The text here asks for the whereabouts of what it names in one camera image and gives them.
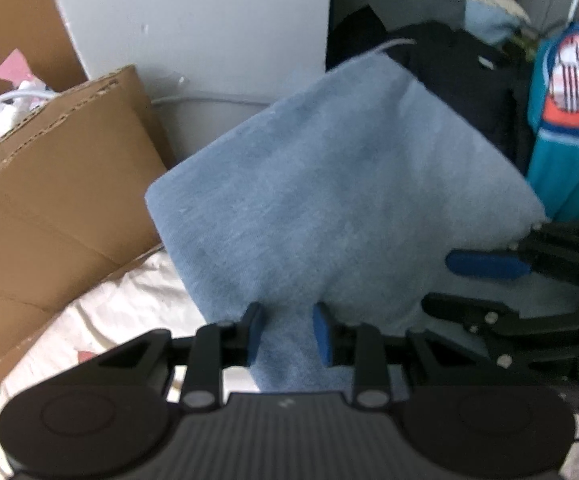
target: bed sheet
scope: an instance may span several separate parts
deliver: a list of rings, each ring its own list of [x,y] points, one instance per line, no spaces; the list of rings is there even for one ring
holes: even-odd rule
[[[193,335],[205,323],[189,297],[167,253],[151,256],[123,278],[106,282],[70,304],[0,386],[0,410],[9,399],[83,360],[105,352],[154,328],[166,327],[173,336]],[[176,372],[170,399],[180,394],[183,372]],[[255,392],[247,370],[224,373],[226,395]],[[577,417],[579,435],[579,416]],[[0,480],[11,470],[0,448]],[[569,480],[579,480],[579,444],[563,467]]]

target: gray-blue towel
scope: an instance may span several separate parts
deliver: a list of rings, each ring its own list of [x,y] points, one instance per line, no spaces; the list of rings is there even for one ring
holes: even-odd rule
[[[383,54],[350,60],[259,113],[146,199],[208,322],[266,305],[252,367],[265,391],[348,389],[351,371],[318,358],[320,300],[346,322],[394,335],[425,323],[480,351],[461,327],[422,314],[425,293],[508,301],[531,316],[579,304],[575,288],[540,276],[499,284],[445,269],[451,249],[505,246],[543,209],[479,132]]]

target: ribbed black surface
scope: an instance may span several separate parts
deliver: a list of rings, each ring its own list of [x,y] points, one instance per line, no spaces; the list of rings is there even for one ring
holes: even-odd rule
[[[16,477],[26,480],[24,476]],[[150,463],[118,480],[451,480],[413,451],[385,415],[339,394],[232,395],[219,412],[186,418]],[[557,480],[557,473],[535,477]]]

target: black fabric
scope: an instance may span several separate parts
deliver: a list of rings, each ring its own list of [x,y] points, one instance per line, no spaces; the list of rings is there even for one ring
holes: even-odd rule
[[[388,40],[415,40],[386,52],[527,174],[535,144],[527,123],[532,66],[444,23],[384,31],[369,7],[354,12],[330,36],[328,68]]]

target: white fabric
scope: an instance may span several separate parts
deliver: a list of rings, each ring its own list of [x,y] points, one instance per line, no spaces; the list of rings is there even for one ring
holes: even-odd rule
[[[154,254],[139,269],[99,285],[65,309],[3,381],[0,410],[25,388],[77,365],[78,352],[104,352],[153,328],[168,328],[175,337],[193,335],[204,322],[169,256]],[[170,400],[180,394],[181,380],[178,372]],[[243,368],[226,370],[224,387],[226,394],[257,391]],[[579,480],[579,444],[572,447],[562,473],[568,480]],[[10,474],[0,448],[0,480]]]

